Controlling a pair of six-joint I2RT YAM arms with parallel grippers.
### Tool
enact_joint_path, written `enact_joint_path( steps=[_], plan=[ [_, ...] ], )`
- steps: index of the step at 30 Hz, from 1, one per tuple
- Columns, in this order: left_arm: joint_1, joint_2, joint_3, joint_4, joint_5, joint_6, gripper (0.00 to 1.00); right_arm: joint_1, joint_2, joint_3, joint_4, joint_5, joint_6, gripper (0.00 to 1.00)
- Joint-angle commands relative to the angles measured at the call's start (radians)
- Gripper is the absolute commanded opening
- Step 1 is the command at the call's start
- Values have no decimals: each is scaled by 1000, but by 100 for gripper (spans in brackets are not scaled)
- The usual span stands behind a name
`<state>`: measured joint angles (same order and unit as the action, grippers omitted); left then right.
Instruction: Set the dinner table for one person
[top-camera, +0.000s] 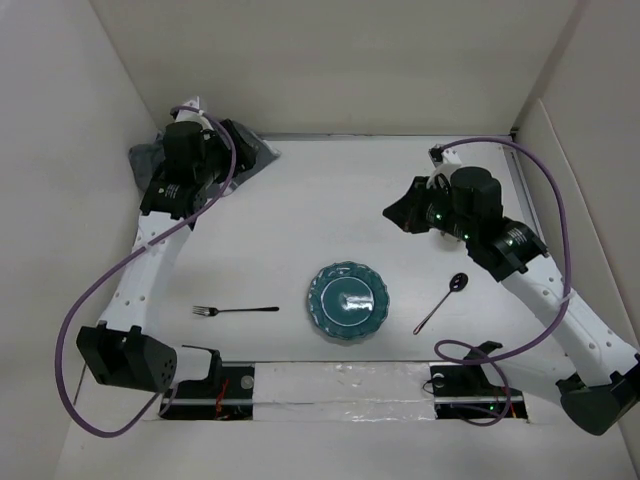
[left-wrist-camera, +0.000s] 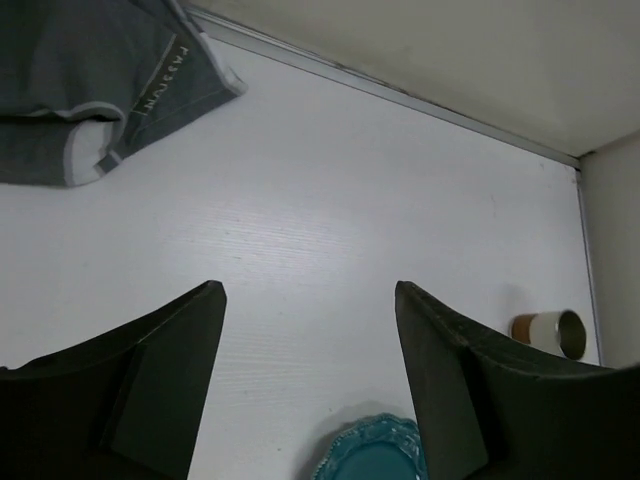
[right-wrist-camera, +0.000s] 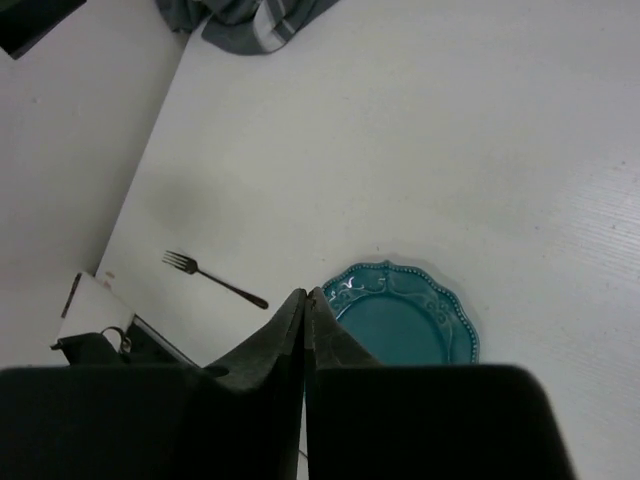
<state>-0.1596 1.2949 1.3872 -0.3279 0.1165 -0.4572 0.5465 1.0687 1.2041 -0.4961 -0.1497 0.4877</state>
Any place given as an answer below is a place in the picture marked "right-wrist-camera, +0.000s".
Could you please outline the grey striped cloth placemat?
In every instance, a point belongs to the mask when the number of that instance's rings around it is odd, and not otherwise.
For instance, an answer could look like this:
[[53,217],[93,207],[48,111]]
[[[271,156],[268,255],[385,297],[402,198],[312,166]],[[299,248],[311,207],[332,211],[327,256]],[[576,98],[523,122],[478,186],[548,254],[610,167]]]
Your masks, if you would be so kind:
[[156,0],[169,29],[201,31],[204,41],[240,56],[273,53],[336,0]]

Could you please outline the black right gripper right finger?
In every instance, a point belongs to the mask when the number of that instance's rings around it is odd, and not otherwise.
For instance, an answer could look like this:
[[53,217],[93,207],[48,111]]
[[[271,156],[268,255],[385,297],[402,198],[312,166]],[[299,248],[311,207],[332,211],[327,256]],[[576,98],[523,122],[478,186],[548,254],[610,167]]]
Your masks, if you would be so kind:
[[304,305],[304,378],[308,472],[328,479],[337,468],[332,450],[352,424],[340,410],[357,396],[363,375],[380,366],[336,320],[321,288]]

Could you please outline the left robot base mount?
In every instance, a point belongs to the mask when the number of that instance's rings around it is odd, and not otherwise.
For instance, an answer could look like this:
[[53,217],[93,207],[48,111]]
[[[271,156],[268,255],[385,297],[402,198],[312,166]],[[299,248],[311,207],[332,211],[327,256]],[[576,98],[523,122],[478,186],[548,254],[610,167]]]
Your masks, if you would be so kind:
[[194,364],[107,285],[85,272],[75,276],[61,318],[50,349],[61,352],[71,365]]

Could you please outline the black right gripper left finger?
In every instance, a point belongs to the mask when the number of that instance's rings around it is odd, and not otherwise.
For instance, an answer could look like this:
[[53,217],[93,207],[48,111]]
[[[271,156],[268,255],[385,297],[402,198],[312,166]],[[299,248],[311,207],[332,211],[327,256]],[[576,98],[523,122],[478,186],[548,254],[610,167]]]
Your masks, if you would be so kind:
[[258,331],[206,367],[224,396],[213,408],[219,469],[234,479],[295,479],[304,387],[306,291],[294,290]]

